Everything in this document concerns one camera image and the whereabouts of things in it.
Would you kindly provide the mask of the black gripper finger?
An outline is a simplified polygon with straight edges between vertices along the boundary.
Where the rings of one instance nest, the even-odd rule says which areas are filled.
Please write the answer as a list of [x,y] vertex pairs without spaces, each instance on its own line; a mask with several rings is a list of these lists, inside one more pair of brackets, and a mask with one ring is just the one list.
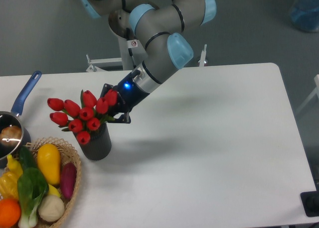
[[100,94],[100,97],[101,98],[104,98],[105,95],[108,94],[108,98],[113,98],[114,95],[113,95],[113,88],[114,86],[113,85],[110,85],[110,84],[104,84],[103,87],[102,87],[102,91],[101,91],[101,94]]
[[131,117],[129,112],[121,114],[118,118],[115,118],[113,123],[125,123],[130,124],[131,123]]

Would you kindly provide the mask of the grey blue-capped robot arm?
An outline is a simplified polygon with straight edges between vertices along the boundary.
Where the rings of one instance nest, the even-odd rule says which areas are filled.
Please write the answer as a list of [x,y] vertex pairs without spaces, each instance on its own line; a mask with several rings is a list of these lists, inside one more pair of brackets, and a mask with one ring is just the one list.
[[217,11],[215,0],[171,0],[171,5],[158,9],[149,0],[81,1],[92,17],[123,12],[120,27],[133,34],[147,54],[116,86],[107,85],[102,92],[117,93],[105,118],[110,123],[130,123],[132,108],[193,58],[182,33],[213,20]]

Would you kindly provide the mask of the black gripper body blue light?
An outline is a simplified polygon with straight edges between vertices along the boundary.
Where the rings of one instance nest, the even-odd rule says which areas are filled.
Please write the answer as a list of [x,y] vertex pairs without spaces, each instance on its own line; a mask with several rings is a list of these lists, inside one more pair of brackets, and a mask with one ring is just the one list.
[[149,95],[149,93],[144,92],[138,87],[133,80],[132,73],[129,73],[124,79],[115,85],[113,90],[118,93],[115,110],[118,113],[130,112],[134,106],[139,104]]

